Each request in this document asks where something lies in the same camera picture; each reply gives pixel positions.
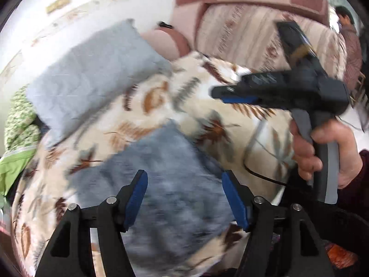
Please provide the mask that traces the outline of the person's right hand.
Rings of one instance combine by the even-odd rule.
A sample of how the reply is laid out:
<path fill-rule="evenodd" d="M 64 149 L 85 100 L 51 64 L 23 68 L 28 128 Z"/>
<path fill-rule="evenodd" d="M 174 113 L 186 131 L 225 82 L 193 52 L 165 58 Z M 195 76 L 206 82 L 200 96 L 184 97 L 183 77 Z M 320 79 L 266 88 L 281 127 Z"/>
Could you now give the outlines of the person's right hand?
<path fill-rule="evenodd" d="M 318 156 L 313 145 L 302 138 L 294 120 L 290 123 L 290 131 L 293 135 L 294 160 L 298 165 L 298 173 L 305 181 L 309 181 L 314 173 L 323 169 L 322 158 Z M 332 142 L 338 144 L 340 156 L 338 189 L 346 188 L 363 169 L 363 158 L 357 150 L 352 130 L 336 119 L 331 119 L 315 128 L 311 137 L 320 145 Z"/>

